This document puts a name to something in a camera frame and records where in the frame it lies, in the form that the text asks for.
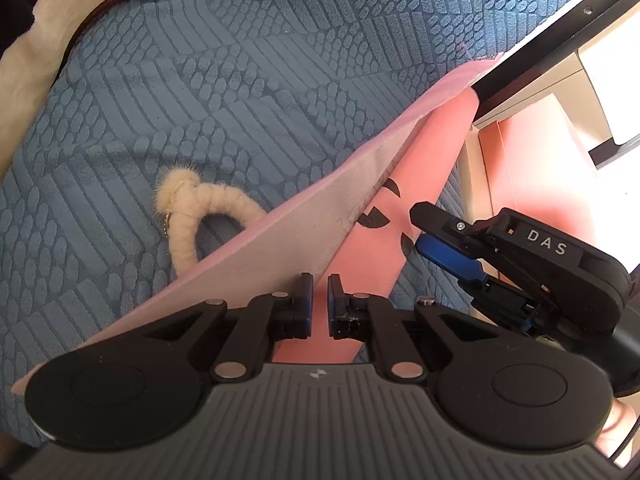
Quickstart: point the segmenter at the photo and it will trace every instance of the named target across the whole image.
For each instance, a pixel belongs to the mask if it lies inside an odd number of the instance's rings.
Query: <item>embossed pattern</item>
[[[2,429],[37,443],[14,379],[172,278],[152,197],[189,164],[267,210],[331,173],[434,81],[568,0],[133,0],[88,30],[0,190]],[[454,170],[441,206],[460,214]],[[206,254],[238,226],[209,218]],[[413,253],[394,288],[465,308]]]

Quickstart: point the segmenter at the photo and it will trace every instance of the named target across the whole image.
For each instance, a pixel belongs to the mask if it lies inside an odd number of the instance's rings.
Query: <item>blue textured fabric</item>
[[[162,167],[191,164],[270,210],[447,71],[512,47],[566,1],[133,0],[98,20],[0,191],[1,427],[37,442],[14,379],[171,279],[152,207]],[[441,205],[460,204],[454,171]],[[208,219],[200,251],[237,232]],[[391,297],[410,308],[425,292],[465,308],[414,252]]]

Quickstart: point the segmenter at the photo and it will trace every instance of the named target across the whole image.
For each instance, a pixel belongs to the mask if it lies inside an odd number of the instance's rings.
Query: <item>blue bedspread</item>
[[[38,441],[9,387],[171,279],[161,168],[267,210],[332,172],[458,64],[494,56],[567,0],[133,0],[75,47],[0,190],[0,426]],[[441,206],[461,213],[457,171]],[[238,232],[208,219],[200,251]],[[455,308],[413,254],[392,293]]]

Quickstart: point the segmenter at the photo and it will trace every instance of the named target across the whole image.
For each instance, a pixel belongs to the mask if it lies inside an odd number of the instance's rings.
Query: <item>black metal frame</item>
[[[539,78],[638,2],[640,0],[581,1],[473,85],[480,100],[475,119]],[[609,139],[589,153],[596,167],[602,167],[638,145],[640,136],[621,146]]]

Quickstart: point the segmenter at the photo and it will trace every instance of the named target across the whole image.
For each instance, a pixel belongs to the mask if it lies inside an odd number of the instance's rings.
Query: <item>pink fabric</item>
[[[300,272],[311,272],[319,280],[417,123],[459,95],[496,62],[468,62],[448,73],[332,174],[249,226],[179,280],[81,346],[114,337],[209,298],[225,298],[231,307],[244,306],[258,294],[287,290]],[[444,134],[436,137],[438,141],[430,147],[432,170],[424,181],[425,190],[433,199],[442,190],[463,141]],[[441,164],[441,157],[450,162]],[[14,384],[14,393],[24,392],[34,370]]]
[[[468,88],[433,111],[409,150],[392,171],[400,196],[381,188],[367,207],[377,208],[389,223],[367,228],[357,223],[335,255],[314,290],[312,336],[307,340],[289,339],[281,343],[274,362],[350,363],[360,349],[355,340],[336,341],[329,336],[326,292],[331,274],[340,274],[349,293],[368,292],[388,296],[406,258],[401,237],[415,243],[420,230],[409,220],[409,209],[416,202],[436,202],[456,163],[474,115],[478,96]]]
[[[515,209],[596,245],[598,173],[555,95],[480,131],[494,214]]]

